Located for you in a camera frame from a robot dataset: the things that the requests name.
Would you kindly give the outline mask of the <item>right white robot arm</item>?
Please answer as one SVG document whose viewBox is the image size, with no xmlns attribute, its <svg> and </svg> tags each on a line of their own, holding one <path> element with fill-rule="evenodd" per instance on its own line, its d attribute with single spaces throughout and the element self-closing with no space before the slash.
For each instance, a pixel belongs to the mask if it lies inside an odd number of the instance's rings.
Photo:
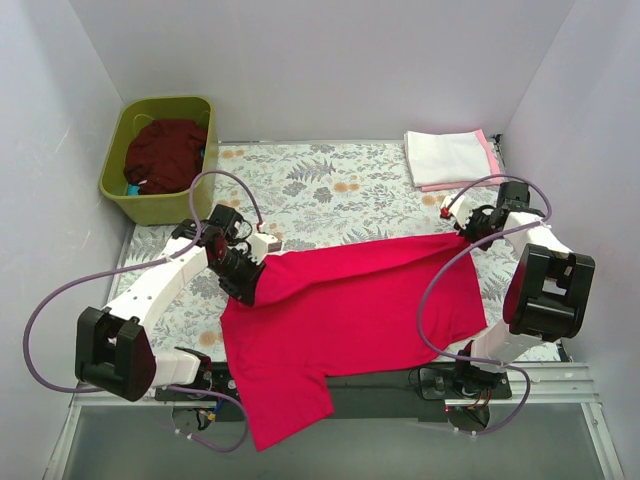
<svg viewBox="0 0 640 480">
<path fill-rule="evenodd" d="M 474 243 L 502 233 L 519 255 L 507 289 L 502 320 L 470 342 L 463 354 L 472 362 L 452 373 L 454 389 L 475 397 L 489 384 L 489 375 L 545 342 L 573 338 L 582 327 L 596 264 L 560 242 L 530 206 L 529 187 L 519 181 L 500 185 L 496 203 L 473 206 L 458 194 L 443 202 L 454 227 Z"/>
</svg>

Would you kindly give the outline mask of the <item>bright red t shirt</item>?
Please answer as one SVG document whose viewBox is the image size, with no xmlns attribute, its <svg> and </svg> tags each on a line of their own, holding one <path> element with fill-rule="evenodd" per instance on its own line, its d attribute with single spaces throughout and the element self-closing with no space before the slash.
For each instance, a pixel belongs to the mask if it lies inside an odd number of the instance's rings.
<svg viewBox="0 0 640 480">
<path fill-rule="evenodd" d="M 448 233 L 268 257 L 255 304 L 221 317 L 256 449 L 331 415 L 328 377 L 415 367 L 484 330 L 465 248 Z"/>
</svg>

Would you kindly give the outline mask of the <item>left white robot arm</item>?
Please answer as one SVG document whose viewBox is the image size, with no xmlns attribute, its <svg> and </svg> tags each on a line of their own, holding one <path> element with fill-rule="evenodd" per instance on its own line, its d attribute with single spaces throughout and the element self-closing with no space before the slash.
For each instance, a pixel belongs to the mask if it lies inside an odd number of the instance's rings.
<svg viewBox="0 0 640 480">
<path fill-rule="evenodd" d="M 183 347 L 154 351 L 150 335 L 178 294 L 206 269 L 230 298 L 254 304 L 266 258 L 280 250 L 281 242 L 259 229 L 242 235 L 244 222 L 223 205 L 202 223 L 183 221 L 159 255 L 159 265 L 106 306 L 86 308 L 77 322 L 76 378 L 132 402 L 170 386 L 190 399 L 205 398 L 213 386 L 210 357 Z"/>
</svg>

